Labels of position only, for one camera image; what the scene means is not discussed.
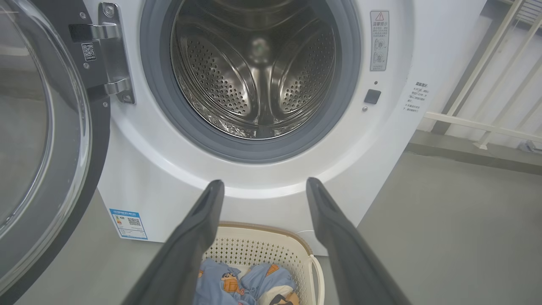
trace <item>washing machine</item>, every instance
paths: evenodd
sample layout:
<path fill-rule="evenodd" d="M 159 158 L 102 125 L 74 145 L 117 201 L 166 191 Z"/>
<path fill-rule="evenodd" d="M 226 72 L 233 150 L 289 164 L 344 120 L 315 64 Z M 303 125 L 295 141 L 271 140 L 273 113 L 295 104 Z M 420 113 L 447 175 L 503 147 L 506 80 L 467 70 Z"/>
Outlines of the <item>washing machine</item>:
<path fill-rule="evenodd" d="M 0 0 L 0 294 L 41 274 L 96 186 L 120 238 L 164 242 L 220 179 L 221 220 L 325 255 L 307 178 L 357 225 L 484 3 Z"/>

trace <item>basket handle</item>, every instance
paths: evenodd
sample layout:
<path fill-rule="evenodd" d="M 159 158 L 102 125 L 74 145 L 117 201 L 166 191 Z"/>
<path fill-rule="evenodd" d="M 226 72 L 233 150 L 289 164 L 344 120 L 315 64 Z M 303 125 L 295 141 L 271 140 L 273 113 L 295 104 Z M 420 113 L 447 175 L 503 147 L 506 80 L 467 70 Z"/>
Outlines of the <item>basket handle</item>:
<path fill-rule="evenodd" d="M 320 262 L 314 257 L 314 255 L 311 254 L 309 258 L 311 259 L 311 264 L 316 269 L 316 278 L 318 279 L 317 304 L 324 305 L 324 297 L 326 296 L 326 287 L 324 285 L 324 272 L 322 271 L 322 266 L 320 266 Z"/>

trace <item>metal hinge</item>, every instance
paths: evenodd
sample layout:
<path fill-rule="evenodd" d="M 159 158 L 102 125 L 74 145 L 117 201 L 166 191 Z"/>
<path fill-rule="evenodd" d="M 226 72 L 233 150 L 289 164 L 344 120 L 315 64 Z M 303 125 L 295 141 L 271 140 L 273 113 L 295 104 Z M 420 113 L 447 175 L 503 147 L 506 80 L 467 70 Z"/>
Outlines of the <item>metal hinge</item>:
<path fill-rule="evenodd" d="M 99 98 L 115 94 L 119 101 L 135 104 L 132 79 L 128 70 L 128 59 L 122 37 L 119 7 L 114 3 L 102 2 L 98 6 L 97 25 L 71 24 L 69 30 L 73 42 L 80 42 L 84 45 L 85 42 L 100 41 L 108 83 L 89 88 L 87 90 L 89 96 Z"/>

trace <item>beige laundry basket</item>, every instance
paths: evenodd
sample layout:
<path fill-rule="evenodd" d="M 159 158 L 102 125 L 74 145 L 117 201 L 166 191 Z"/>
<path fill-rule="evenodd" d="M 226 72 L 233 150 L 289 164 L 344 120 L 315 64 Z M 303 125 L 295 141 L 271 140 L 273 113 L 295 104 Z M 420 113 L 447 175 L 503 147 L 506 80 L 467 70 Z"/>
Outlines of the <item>beige laundry basket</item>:
<path fill-rule="evenodd" d="M 203 255 L 241 270 L 242 277 L 252 265 L 277 264 L 286 268 L 297 284 L 300 305 L 324 304 L 324 274 L 311 248 L 299 236 L 264 226 L 221 223 L 215 242 Z M 313 267 L 318 281 L 314 286 Z"/>

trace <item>plastic laundry basket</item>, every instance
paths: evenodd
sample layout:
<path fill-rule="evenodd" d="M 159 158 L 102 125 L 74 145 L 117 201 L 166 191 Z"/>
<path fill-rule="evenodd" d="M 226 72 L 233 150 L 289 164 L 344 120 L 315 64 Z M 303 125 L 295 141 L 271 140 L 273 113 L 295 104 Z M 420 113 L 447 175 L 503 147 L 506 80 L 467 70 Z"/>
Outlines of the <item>plastic laundry basket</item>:
<path fill-rule="evenodd" d="M 311 248 L 299 236 L 276 228 L 242 223 L 221 223 L 215 242 L 203 255 L 241 270 L 242 277 L 252 265 L 277 264 L 286 268 L 297 284 L 300 305 L 324 304 L 324 275 Z M 318 297 L 313 267 L 318 280 Z"/>

